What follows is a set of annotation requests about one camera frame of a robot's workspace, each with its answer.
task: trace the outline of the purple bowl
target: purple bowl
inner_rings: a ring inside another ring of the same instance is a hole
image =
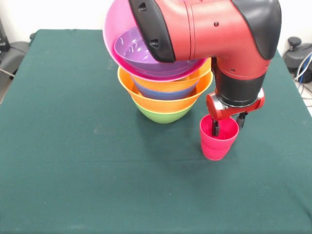
[[[178,76],[202,62],[201,59],[174,63],[156,61],[148,51],[137,27],[131,28],[119,36],[115,41],[114,49],[137,72],[153,78]]]

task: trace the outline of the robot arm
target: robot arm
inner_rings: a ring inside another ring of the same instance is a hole
[[[278,0],[128,0],[142,37],[160,62],[213,57],[214,121],[264,104],[262,84],[281,31]]]

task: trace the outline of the plastic bowl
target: plastic bowl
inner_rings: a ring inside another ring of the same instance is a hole
[[[167,124],[167,123],[173,123],[179,119],[181,119],[183,116],[185,116],[192,108],[192,106],[186,108],[185,110],[174,112],[174,113],[158,113],[153,112],[150,110],[147,110],[143,107],[141,107],[139,104],[134,101],[138,109],[144,114],[147,118],[149,118],[151,121],[161,124]]]
[[[147,49],[138,27],[123,33],[114,43],[116,53],[138,72],[161,79],[178,76],[191,70],[199,59],[163,63],[156,61]]]
[[[145,73],[134,69],[134,67],[128,64],[124,59],[122,59],[122,57],[119,56],[114,49],[114,43],[118,39],[118,37],[124,32],[136,26],[137,24],[135,22],[135,19],[133,18],[128,1],[114,0],[112,5],[107,11],[105,23],[103,26],[103,39],[107,51],[112,57],[112,59],[119,66],[121,66],[123,69],[130,72],[131,74],[146,80],[159,81],[159,76],[149,77],[146,76]],[[170,77],[162,77],[161,79],[163,81],[174,81],[184,78],[193,73],[194,71],[196,71],[197,69],[199,69],[205,63],[206,60],[207,59],[201,59],[192,69],[184,72],[183,74]]]
[[[151,99],[157,99],[157,100],[178,100],[178,99],[183,99],[186,98],[196,87],[197,83],[192,85],[191,87],[181,90],[181,91],[176,91],[176,92],[158,92],[154,90],[147,89],[134,80],[134,83],[138,89],[138,91],[146,98],[151,98]]]
[[[159,92],[176,92],[176,91],[184,90],[193,86],[199,81],[200,78],[207,75],[209,72],[211,72],[211,58],[209,58],[197,71],[193,72],[192,74],[185,77],[184,79],[180,79],[177,81],[155,82],[152,80],[142,79],[134,75],[131,75],[131,76],[137,84],[149,90],[154,90],[154,91],[159,91]]]
[[[121,67],[119,67],[117,74],[120,84],[127,90],[137,104],[146,110],[158,113],[179,112],[192,106],[199,96],[208,89],[213,81],[213,74],[210,72],[199,80],[197,86],[188,97],[179,100],[156,100],[144,97],[137,90],[130,74]]]

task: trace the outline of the pink cup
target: pink cup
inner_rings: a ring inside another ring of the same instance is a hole
[[[237,138],[239,126],[233,118],[219,121],[220,134],[212,136],[213,119],[210,115],[205,116],[199,124],[201,149],[207,159],[221,160],[230,150]]]

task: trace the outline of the table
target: table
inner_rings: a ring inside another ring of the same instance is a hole
[[[310,234],[312,119],[279,54],[265,106],[206,160],[205,95],[144,117],[97,30],[39,30],[0,107],[0,233]]]

